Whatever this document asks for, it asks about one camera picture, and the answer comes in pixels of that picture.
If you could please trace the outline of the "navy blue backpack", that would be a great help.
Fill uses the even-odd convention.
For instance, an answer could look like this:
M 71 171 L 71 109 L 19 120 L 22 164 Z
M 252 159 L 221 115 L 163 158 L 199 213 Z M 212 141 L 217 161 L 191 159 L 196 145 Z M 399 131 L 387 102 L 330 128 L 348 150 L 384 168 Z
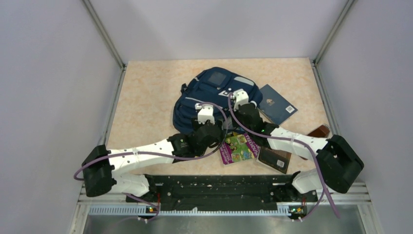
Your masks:
M 230 116 L 227 97 L 229 93 L 243 89 L 248 93 L 249 101 L 259 105 L 263 95 L 256 83 L 221 67 L 203 70 L 189 84 L 182 84 L 181 96 L 175 103 L 172 114 L 174 128 L 182 133 L 193 131 L 192 119 L 197 116 L 195 104 L 212 102 L 219 105 Z

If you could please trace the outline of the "purple treehouse book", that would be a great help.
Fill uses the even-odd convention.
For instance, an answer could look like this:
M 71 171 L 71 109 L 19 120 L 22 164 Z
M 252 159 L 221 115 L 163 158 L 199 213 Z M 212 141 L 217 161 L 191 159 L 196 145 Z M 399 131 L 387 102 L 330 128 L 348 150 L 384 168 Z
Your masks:
M 256 159 L 259 156 L 260 150 L 261 147 L 248 134 L 236 132 L 228 134 L 219 148 L 224 165 Z

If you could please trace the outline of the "dark blue hardcover book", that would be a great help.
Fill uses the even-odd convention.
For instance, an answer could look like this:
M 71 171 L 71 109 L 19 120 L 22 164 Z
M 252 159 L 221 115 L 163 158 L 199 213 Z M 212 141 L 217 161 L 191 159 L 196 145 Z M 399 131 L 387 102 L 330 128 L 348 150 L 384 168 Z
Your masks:
M 286 100 L 281 94 L 266 84 L 260 88 L 263 96 L 259 104 L 259 110 L 274 124 L 281 125 L 298 109 Z

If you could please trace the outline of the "black paperback book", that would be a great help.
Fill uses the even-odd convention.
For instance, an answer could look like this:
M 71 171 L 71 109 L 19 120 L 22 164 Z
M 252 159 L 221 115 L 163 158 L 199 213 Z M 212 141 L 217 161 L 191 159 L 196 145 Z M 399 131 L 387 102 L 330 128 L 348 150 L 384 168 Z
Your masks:
M 257 157 L 257 162 L 280 173 L 287 174 L 291 153 L 262 147 Z

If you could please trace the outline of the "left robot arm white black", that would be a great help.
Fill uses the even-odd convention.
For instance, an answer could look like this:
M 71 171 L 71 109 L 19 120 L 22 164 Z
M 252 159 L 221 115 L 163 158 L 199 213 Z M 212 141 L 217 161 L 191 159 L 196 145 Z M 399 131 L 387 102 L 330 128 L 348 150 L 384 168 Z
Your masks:
M 108 150 L 105 145 L 92 149 L 81 164 L 87 197 L 109 192 L 142 197 L 152 191 L 146 175 L 132 175 L 139 168 L 173 164 L 206 157 L 207 148 L 219 147 L 226 132 L 222 124 L 207 122 L 190 134 L 174 134 L 159 142 L 121 150 Z

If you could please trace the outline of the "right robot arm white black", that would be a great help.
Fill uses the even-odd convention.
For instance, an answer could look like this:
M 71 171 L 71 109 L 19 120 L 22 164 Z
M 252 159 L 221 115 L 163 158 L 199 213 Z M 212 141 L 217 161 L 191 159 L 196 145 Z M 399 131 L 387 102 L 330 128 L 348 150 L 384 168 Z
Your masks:
M 364 169 L 364 162 L 340 135 L 322 138 L 294 133 L 264 121 L 252 103 L 241 105 L 231 114 L 259 146 L 314 162 L 315 169 L 297 172 L 291 181 L 301 194 L 324 188 L 345 194 Z

